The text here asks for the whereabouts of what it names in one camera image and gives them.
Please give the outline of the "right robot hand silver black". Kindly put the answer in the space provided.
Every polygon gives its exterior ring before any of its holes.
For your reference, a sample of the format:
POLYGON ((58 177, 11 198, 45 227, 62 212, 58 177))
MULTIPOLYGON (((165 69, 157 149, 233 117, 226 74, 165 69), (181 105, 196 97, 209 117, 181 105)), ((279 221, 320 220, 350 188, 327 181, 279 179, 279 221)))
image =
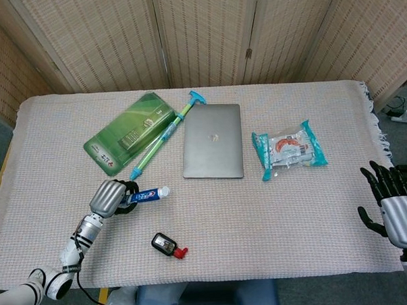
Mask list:
POLYGON ((374 222, 366 209, 358 206, 360 220, 396 248, 407 249, 407 181, 395 167, 384 167, 372 160, 369 165, 371 170, 362 167, 360 172, 370 186, 383 222, 374 222))

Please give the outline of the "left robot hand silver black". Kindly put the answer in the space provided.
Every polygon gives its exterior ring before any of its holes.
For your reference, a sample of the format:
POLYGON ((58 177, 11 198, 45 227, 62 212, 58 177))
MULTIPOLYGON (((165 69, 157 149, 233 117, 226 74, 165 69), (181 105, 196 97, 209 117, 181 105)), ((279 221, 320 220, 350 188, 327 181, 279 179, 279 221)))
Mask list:
POLYGON ((124 196, 139 192, 136 182, 124 180, 105 180, 90 201, 90 210, 102 218, 128 214, 135 209, 136 203, 121 205, 124 196))

